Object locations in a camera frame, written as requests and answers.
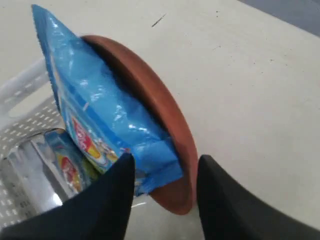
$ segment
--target terracotta plate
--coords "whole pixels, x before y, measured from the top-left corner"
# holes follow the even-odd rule
[[[127,47],[102,36],[87,35],[83,39],[172,136],[184,177],[155,189],[150,195],[172,213],[188,213],[196,202],[198,156],[194,139],[176,101],[157,74]]]

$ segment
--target plastic wrapper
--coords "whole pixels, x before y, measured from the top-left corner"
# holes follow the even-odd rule
[[[32,11],[66,130],[91,163],[104,173],[121,154],[132,153],[137,195],[181,178],[170,135],[112,69],[49,11],[37,5]]]

